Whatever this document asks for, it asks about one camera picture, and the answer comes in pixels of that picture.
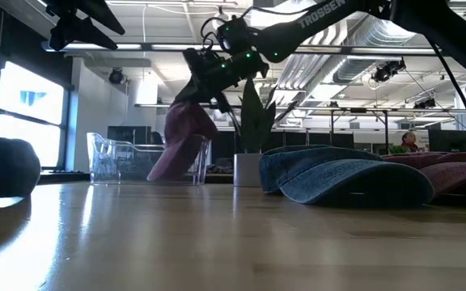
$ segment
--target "wooden table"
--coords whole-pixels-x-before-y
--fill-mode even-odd
[[[0,209],[0,290],[466,290],[466,210],[231,185],[39,186]]]

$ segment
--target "transparent container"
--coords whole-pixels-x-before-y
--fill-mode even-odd
[[[98,133],[87,134],[91,183],[130,183],[155,185],[201,185],[205,182],[209,141],[202,137],[201,151],[188,172],[179,179],[150,182],[146,177],[164,151],[162,145],[133,145],[113,141]]]

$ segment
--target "blue baseball cap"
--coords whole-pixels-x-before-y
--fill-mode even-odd
[[[260,159],[260,178],[264,191],[303,204],[405,208],[434,197],[430,181],[412,167],[328,145],[270,150]]]

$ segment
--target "cap brim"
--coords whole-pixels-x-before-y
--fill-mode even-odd
[[[405,208],[429,203],[430,181],[420,171],[393,162],[340,159],[317,165],[280,188],[303,204]]]
[[[443,162],[420,170],[434,186],[435,195],[454,194],[466,187],[466,162]]]
[[[193,135],[168,146],[150,171],[147,180],[174,180],[182,177],[195,162],[203,138]]]

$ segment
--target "baseball cap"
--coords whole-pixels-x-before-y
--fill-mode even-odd
[[[433,184],[435,197],[466,194],[466,153],[402,154],[384,159],[418,169]]]
[[[215,123],[198,103],[173,103],[165,123],[165,150],[148,175],[149,181],[177,179],[195,162],[204,140],[217,133]]]
[[[283,147],[260,159],[261,186],[303,204],[405,208],[429,203],[434,190],[420,171],[361,150]]]

